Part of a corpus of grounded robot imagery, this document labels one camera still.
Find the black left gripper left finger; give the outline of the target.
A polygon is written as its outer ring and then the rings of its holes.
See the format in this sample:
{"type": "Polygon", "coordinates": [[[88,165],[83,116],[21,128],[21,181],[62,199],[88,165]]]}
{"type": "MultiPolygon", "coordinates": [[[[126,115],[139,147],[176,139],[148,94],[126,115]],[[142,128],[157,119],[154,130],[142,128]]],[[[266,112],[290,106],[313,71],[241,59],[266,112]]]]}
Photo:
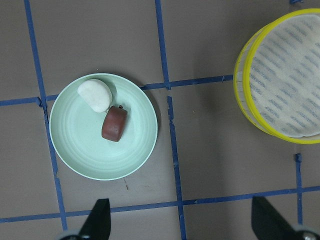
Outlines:
{"type": "Polygon", "coordinates": [[[110,201],[108,198],[98,199],[78,235],[82,240],[108,240],[110,234],[110,201]]]}

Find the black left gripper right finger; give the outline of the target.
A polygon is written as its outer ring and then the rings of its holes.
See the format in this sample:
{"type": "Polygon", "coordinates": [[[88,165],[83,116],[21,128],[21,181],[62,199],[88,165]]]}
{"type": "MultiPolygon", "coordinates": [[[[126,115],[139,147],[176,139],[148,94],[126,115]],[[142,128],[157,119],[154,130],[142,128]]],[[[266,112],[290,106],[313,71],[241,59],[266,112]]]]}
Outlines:
{"type": "Polygon", "coordinates": [[[251,228],[258,240],[294,240],[296,231],[264,196],[251,202],[251,228]]]}

